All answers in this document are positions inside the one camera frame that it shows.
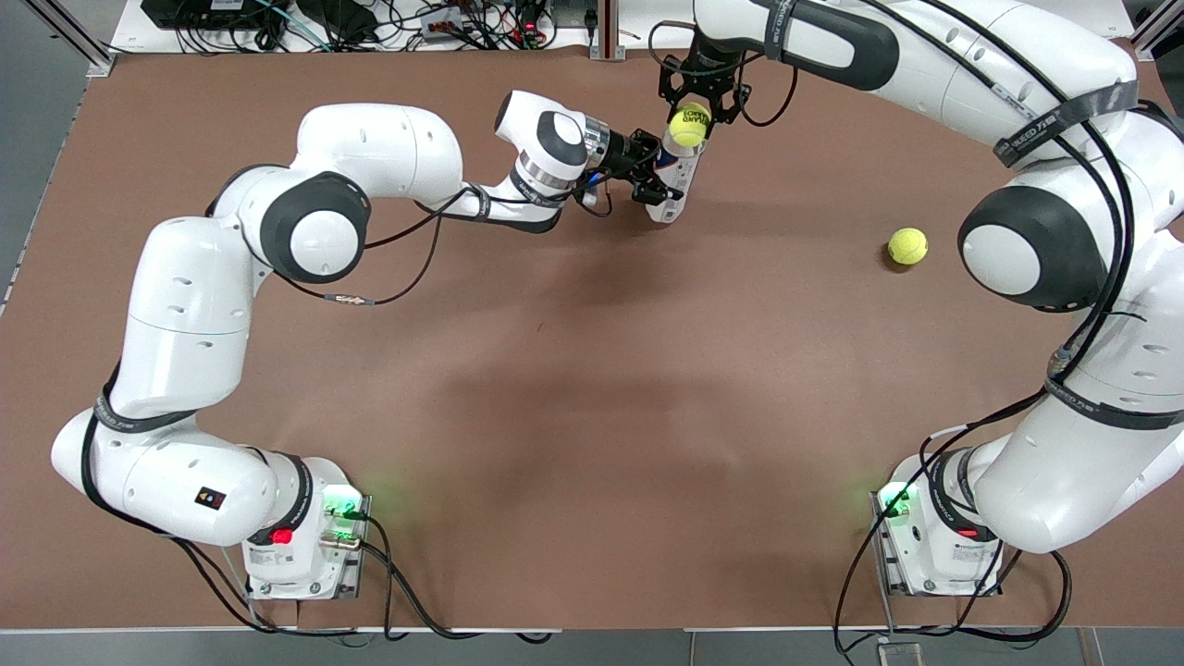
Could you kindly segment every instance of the white bottle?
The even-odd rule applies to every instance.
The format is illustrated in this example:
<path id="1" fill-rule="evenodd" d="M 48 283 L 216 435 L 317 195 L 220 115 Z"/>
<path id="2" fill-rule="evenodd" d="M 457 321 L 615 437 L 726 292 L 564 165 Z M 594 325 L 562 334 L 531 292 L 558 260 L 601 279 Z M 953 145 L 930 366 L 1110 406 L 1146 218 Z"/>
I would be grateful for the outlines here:
<path id="1" fill-rule="evenodd" d="M 707 119 L 706 124 L 710 124 L 710 113 L 702 105 L 690 102 L 680 107 L 678 110 L 675 111 L 675 115 L 682 114 L 684 110 L 688 113 L 699 111 L 703 114 Z M 665 134 L 662 136 L 662 152 L 658 154 L 657 159 L 654 160 L 654 167 L 658 178 L 662 179 L 662 182 L 664 182 L 668 187 L 673 187 L 682 192 L 682 198 L 678 200 L 667 199 L 656 206 L 645 206 L 645 210 L 650 213 L 650 219 L 663 224 L 670 224 L 678 218 L 682 213 L 682 209 L 687 205 L 687 196 L 690 192 L 690 179 L 695 177 L 695 167 L 699 166 L 699 156 L 703 154 L 706 148 L 706 139 L 699 141 L 694 146 L 683 146 L 682 143 L 678 143 L 670 134 L 670 128 L 667 127 Z"/>

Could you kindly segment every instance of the yellow tennis ball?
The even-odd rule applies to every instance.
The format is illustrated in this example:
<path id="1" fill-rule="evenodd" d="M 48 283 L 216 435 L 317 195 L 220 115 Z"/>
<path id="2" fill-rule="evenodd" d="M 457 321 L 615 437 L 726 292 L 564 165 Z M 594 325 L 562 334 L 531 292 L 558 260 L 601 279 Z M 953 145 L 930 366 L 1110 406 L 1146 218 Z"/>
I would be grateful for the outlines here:
<path id="1" fill-rule="evenodd" d="M 925 237 L 925 233 L 920 229 L 913 229 L 912 226 L 906 226 L 893 233 L 888 241 L 888 254 L 892 256 L 892 261 L 899 264 L 913 265 L 924 260 L 925 254 L 928 251 L 928 238 Z"/>
<path id="2" fill-rule="evenodd" d="M 687 102 L 670 119 L 670 137 L 680 146 L 694 148 L 707 139 L 710 126 L 712 111 L 696 102 Z"/>

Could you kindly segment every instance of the white shelf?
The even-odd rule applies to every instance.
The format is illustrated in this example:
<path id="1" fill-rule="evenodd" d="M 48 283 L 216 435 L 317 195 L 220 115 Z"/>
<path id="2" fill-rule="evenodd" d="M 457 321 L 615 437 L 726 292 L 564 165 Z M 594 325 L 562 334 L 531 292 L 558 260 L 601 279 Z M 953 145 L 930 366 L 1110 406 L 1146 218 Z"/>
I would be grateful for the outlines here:
<path id="1" fill-rule="evenodd" d="M 363 0 L 362 4 L 367 4 L 367 0 Z M 385 4 L 374 0 L 369 0 L 369 4 L 372 5 L 371 11 L 374 12 L 380 23 L 388 20 L 390 9 Z M 1130 37 L 1134 32 L 1121 0 L 1028 0 L 1028 4 L 1061 14 L 1106 38 Z M 413 15 L 418 8 L 423 7 L 420 0 L 394 0 L 394 5 L 405 17 Z M 690 21 L 693 18 L 691 0 L 625 0 L 622 5 L 620 44 L 626 49 L 644 49 L 650 28 L 659 20 Z M 326 39 L 324 30 L 308 20 L 295 7 L 295 4 L 289 11 L 292 17 L 303 21 L 316 33 L 318 39 Z M 496 20 L 495 14 L 490 14 L 490 17 L 491 20 Z M 399 31 L 393 26 L 380 26 L 378 37 L 384 40 L 380 49 L 387 51 L 401 49 L 414 32 L 418 21 L 411 19 L 405 25 L 410 30 L 404 30 L 398 36 L 395 33 Z M 555 36 L 547 45 L 548 49 L 587 45 L 587 31 L 584 28 L 561 28 L 556 32 L 546 18 L 540 21 L 540 27 L 543 33 Z M 288 34 L 284 36 L 283 45 L 291 51 L 314 50 L 314 46 L 308 41 L 294 34 L 296 28 L 289 30 Z M 201 36 L 213 44 L 227 49 L 233 46 L 225 31 L 204 31 Z M 239 44 L 253 47 L 251 41 L 255 37 L 253 31 L 238 31 L 237 36 Z M 450 51 L 456 49 L 458 44 L 457 41 L 439 45 L 423 44 L 417 50 Z M 690 33 L 676 28 L 659 30 L 655 34 L 654 44 L 659 49 L 684 49 L 690 44 Z M 111 45 L 124 51 L 143 53 L 181 52 L 176 32 L 159 30 L 153 25 L 152 20 L 140 9 L 140 0 L 128 0 L 124 5 L 120 26 L 111 38 Z"/>

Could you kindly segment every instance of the white round joint cap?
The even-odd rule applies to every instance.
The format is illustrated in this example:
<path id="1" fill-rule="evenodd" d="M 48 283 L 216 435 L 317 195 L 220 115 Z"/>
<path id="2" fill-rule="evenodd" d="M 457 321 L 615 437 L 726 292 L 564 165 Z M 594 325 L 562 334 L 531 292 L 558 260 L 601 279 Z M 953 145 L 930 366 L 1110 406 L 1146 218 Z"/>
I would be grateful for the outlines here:
<path id="1" fill-rule="evenodd" d="M 974 280 L 997 294 L 1027 294 L 1040 281 L 1036 250 L 1005 226 L 987 224 L 971 230 L 961 254 Z"/>
<path id="2" fill-rule="evenodd" d="M 584 129 L 580 127 L 580 123 L 575 122 L 575 119 L 564 114 L 555 114 L 552 117 L 554 119 L 552 122 L 555 126 L 555 134 L 565 143 L 575 146 L 584 142 Z"/>
<path id="3" fill-rule="evenodd" d="M 346 216 L 334 211 L 313 211 L 292 229 L 292 258 L 314 275 L 341 273 L 358 254 L 358 232 Z"/>

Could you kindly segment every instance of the gray floor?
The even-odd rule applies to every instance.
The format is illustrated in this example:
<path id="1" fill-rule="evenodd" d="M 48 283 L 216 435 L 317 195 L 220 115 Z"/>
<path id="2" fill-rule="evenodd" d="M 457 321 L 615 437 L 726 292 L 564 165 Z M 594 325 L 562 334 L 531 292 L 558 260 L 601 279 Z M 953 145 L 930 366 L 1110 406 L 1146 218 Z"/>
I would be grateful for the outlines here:
<path id="1" fill-rule="evenodd" d="M 1154 0 L 1133 0 L 1153 5 Z M 114 31 L 122 0 L 66 5 L 101 38 Z M 17 2 L 0 2 L 0 284 L 12 274 L 41 193 L 85 87 L 85 66 Z M 1184 108 L 1184 50 L 1159 63 L 1177 108 Z M 926 662 L 965 666 L 1144 666 L 1184 664 L 1184 632 L 1169 629 L 1062 629 L 1017 652 L 969 636 L 922 639 Z M 858 666 L 876 664 L 874 645 L 852 653 Z M 238 664 L 401 662 L 442 666 L 841 665 L 825 632 L 696 634 L 683 632 L 568 632 L 546 646 L 513 636 L 452 643 L 414 635 L 350 651 L 323 639 L 250 632 L 0 634 L 5 666 L 234 666 Z"/>

